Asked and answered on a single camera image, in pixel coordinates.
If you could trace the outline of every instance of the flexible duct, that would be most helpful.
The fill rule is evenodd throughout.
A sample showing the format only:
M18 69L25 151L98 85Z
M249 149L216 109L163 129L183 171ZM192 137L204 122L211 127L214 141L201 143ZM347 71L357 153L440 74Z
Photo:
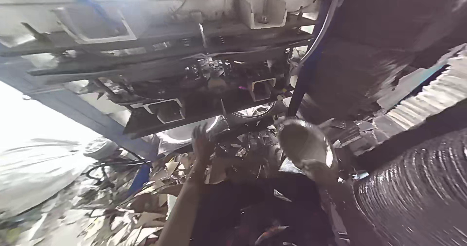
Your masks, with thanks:
M356 187L361 209L389 243L467 245L466 146L467 129L425 141Z

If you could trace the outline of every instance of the machinery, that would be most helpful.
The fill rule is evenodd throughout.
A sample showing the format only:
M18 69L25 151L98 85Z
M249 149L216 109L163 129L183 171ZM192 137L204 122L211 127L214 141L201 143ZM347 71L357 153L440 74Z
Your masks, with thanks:
M34 79L63 85L104 114L124 112L117 121L132 139L217 116L235 126L284 113L297 48L313 43L304 30L321 2L77 1L40 9L55 25L26 19L27 32L4 28L0 55L31 60Z

